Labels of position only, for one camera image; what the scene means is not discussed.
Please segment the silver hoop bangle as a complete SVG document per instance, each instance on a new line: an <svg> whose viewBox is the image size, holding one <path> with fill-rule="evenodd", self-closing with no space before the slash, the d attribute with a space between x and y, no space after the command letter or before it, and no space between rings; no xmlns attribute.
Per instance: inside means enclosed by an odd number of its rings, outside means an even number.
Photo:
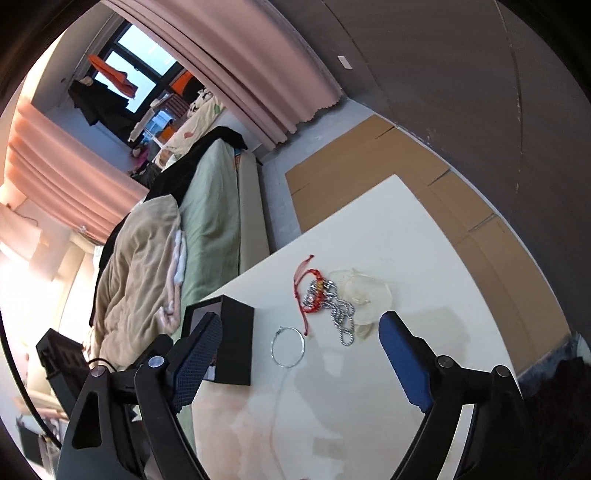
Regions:
<svg viewBox="0 0 591 480"><path fill-rule="evenodd" d="M294 327L280 326L270 342L270 358L276 366L283 369L291 369L300 364L306 351L304 334Z"/></svg>

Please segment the clear jade bangle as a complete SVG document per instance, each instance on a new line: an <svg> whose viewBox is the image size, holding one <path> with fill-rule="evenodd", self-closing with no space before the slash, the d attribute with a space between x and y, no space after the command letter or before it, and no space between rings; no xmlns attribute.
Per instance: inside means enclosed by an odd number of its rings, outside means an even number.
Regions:
<svg viewBox="0 0 591 480"><path fill-rule="evenodd" d="M366 340L377 329L382 315L393 309L390 285L353 268L332 271L329 280L335 283L339 298L355 307L356 339Z"/></svg>

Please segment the black jewelry box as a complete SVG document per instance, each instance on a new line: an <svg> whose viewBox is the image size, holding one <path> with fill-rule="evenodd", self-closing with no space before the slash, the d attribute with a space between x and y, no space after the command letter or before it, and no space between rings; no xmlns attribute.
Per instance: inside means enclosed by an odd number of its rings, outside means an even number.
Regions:
<svg viewBox="0 0 591 480"><path fill-rule="evenodd" d="M249 386L252 381L252 335L254 309L221 295L185 308L181 336L190 335L208 312L221 318L221 344L205 373L209 382Z"/></svg>

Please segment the beige blanket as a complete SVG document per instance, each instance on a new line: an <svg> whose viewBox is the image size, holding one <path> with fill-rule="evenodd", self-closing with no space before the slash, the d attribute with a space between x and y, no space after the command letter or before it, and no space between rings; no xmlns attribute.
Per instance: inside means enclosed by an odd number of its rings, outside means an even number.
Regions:
<svg viewBox="0 0 591 480"><path fill-rule="evenodd" d="M158 335L179 328L180 285L174 276L182 237L178 205L170 195L145 201L127 216L97 283L95 357L125 369Z"/></svg>

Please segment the white side table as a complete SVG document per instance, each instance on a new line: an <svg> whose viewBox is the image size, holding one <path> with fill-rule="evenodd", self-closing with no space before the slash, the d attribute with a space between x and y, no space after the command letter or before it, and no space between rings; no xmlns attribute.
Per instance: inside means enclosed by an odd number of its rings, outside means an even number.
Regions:
<svg viewBox="0 0 591 480"><path fill-rule="evenodd" d="M406 453L422 413L408 402L377 333L342 346L328 312L302 318L294 299L301 262L325 275L352 269L339 267L344 252L337 232L335 226L308 230L221 287L221 294L254 309L252 382L205 382L193 401L197 456L211 478L388 479ZM435 352L466 368L509 365L462 363L401 318ZM307 343L304 359L291 369L270 358L280 326L297 328Z"/></svg>

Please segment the pink curtain left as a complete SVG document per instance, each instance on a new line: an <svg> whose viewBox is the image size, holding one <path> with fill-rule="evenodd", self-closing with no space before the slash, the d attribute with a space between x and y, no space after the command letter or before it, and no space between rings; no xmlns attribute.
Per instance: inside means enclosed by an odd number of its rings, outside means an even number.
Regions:
<svg viewBox="0 0 591 480"><path fill-rule="evenodd" d="M147 193L27 99L16 105L6 160L8 180L27 199L99 243Z"/></svg>

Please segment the pink curtain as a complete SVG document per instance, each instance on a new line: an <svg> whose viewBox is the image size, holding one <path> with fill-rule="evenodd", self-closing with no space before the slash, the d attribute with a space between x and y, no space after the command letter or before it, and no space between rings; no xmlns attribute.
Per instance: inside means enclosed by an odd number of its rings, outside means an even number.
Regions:
<svg viewBox="0 0 591 480"><path fill-rule="evenodd" d="M268 150L342 98L342 88L267 1L110 1Z"/></svg>
<svg viewBox="0 0 591 480"><path fill-rule="evenodd" d="M16 105L6 160L8 180L27 199L99 243L147 193L27 99Z"/></svg>

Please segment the black clothing on bed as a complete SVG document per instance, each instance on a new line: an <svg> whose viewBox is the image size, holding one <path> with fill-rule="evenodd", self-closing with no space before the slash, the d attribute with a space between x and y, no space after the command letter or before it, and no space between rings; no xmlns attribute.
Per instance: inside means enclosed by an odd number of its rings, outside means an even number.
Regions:
<svg viewBox="0 0 591 480"><path fill-rule="evenodd" d="M202 156L217 140L222 140L236 150L245 150L247 148L242 134L226 126L213 128L204 137L197 140L185 155L155 178L144 199L145 202L161 196L171 195L176 203L180 205L190 187L195 172L197 172L197 166Z"/></svg>

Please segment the bed with green sheet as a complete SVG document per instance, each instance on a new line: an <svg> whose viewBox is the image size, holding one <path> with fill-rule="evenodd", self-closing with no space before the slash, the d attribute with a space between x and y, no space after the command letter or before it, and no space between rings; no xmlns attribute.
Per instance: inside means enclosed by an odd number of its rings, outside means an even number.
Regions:
<svg viewBox="0 0 591 480"><path fill-rule="evenodd" d="M173 339L180 336L187 306L203 300L254 263L242 252L242 233L247 223L242 217L246 190L243 175L254 164L249 153L222 140L215 141L202 156L182 203L177 204L183 245L174 276L180 285L180 326L169 335ZM127 216L104 245L97 283Z"/></svg>

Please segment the black hanging garment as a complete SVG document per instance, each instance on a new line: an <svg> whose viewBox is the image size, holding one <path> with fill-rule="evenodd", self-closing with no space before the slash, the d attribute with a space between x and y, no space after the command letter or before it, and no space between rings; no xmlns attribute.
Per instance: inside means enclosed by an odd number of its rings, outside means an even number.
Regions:
<svg viewBox="0 0 591 480"><path fill-rule="evenodd" d="M126 98L96 80L89 84L73 80L68 95L90 126L101 123L119 140L128 142L136 121L127 109Z"/></svg>

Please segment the patterned cream cushion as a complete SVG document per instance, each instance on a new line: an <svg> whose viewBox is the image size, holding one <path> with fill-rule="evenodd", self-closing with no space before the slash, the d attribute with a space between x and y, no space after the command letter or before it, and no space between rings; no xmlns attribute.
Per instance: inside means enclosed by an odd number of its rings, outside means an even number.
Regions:
<svg viewBox="0 0 591 480"><path fill-rule="evenodd" d="M183 125L163 145L154 157L157 167L162 170L185 155L197 140L206 134L224 105L211 91L204 89L197 100L194 100L187 111L187 119Z"/></svg>

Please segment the orange hanging garment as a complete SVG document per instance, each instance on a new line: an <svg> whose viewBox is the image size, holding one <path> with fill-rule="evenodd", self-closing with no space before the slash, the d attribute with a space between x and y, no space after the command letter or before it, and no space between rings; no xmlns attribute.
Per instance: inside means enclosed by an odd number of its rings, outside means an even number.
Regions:
<svg viewBox="0 0 591 480"><path fill-rule="evenodd" d="M125 72L116 70L97 55L88 54L87 59L120 93L130 99L135 97L137 86L128 80Z"/></svg>

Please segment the flattened cardboard on floor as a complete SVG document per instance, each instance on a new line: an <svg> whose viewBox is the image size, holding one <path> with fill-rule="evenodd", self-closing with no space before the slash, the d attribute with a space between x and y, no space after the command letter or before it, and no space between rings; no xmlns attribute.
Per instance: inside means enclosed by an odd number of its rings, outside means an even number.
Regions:
<svg viewBox="0 0 591 480"><path fill-rule="evenodd" d="M439 352L521 373L570 330L508 224L450 167L372 116L287 172L301 229L338 228L343 269L392 285L393 305Z"/></svg>

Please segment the pink curtain right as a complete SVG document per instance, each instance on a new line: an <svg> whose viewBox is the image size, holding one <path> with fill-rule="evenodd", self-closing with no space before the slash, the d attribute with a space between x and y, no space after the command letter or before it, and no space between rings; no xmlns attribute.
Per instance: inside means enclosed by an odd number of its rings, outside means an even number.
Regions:
<svg viewBox="0 0 591 480"><path fill-rule="evenodd" d="M110 1L268 150L342 98L342 88L267 1Z"/></svg>

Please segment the white wall switch plate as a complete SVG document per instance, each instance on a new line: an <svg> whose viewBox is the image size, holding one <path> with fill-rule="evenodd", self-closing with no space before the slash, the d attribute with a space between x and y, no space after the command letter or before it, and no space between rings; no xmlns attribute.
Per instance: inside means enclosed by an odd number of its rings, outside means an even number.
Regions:
<svg viewBox="0 0 591 480"><path fill-rule="evenodd" d="M342 67L344 67L346 70L353 69L352 65L349 63L349 60L346 59L346 56L339 55L338 60L339 60L339 63L342 64Z"/></svg>

